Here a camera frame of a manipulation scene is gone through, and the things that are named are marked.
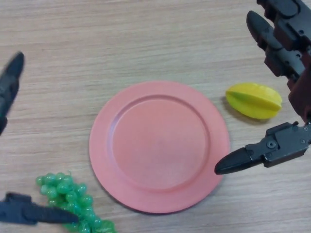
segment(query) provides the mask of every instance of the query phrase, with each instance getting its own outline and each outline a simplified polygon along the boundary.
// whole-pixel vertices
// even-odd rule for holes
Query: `grape cluster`
[[[48,173],[35,180],[40,193],[48,198],[49,206],[68,210],[79,217],[79,223],[66,224],[70,232],[117,233],[113,222],[101,220],[93,209],[93,197],[86,193],[85,183],[74,183],[71,175]]]

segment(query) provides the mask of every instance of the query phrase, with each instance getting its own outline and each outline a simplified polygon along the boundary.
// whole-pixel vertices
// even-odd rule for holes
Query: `pink plate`
[[[116,200],[143,212],[171,213],[198,203],[221,181],[214,167],[229,153],[229,134],[198,91],[146,82],[103,107],[89,153],[96,177]]]

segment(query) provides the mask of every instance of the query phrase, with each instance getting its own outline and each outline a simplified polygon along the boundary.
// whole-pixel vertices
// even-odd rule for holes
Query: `wooden table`
[[[1,197],[15,191],[45,203],[36,176],[70,170],[88,184],[96,212],[113,220],[119,233],[309,233],[310,152],[274,168],[227,175],[204,201],[169,216],[115,203],[89,163],[88,138],[99,110],[142,81],[177,81],[210,98],[227,123],[232,150],[258,142],[270,127],[300,120],[288,102],[286,79],[265,66],[246,27],[249,10],[263,13],[255,0],[1,0],[0,64],[17,50],[26,56],[1,136]],[[226,89],[248,81],[282,95],[277,117],[254,122],[228,106]],[[0,232],[66,231],[0,224]]]

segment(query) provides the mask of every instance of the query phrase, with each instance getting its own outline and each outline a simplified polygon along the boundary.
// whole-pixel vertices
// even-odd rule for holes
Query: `robotic arm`
[[[6,115],[18,93],[23,67],[24,54],[18,52],[0,75],[0,135],[6,127]],[[61,224],[76,223],[79,218],[60,208],[37,205],[30,196],[10,192],[0,201],[0,222],[22,225],[36,225],[38,222]]]
[[[247,14],[247,27],[265,64],[277,77],[286,76],[289,101],[305,122],[284,123],[268,129],[256,144],[247,145],[224,157],[216,174],[228,174],[263,164],[271,167],[304,155],[311,144],[311,10],[302,0],[257,0],[274,28],[257,13]]]

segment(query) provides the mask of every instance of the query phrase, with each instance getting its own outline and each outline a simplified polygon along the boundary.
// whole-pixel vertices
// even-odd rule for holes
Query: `wood grain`
[[[305,1],[311,6],[311,0]],[[309,233],[311,156],[227,175],[198,205],[169,216],[135,213],[97,183],[88,137],[102,106],[142,81],[172,80],[204,93],[223,114],[231,149],[265,130],[300,120],[285,78],[264,65],[246,27],[255,0],[0,0],[0,64],[26,56],[20,93],[1,136],[0,195],[15,191],[45,203],[36,176],[70,170],[86,182],[96,212],[119,233]],[[254,81],[277,90],[283,109],[266,122],[232,111],[225,90]],[[2,233],[60,233],[61,226],[0,224]]]

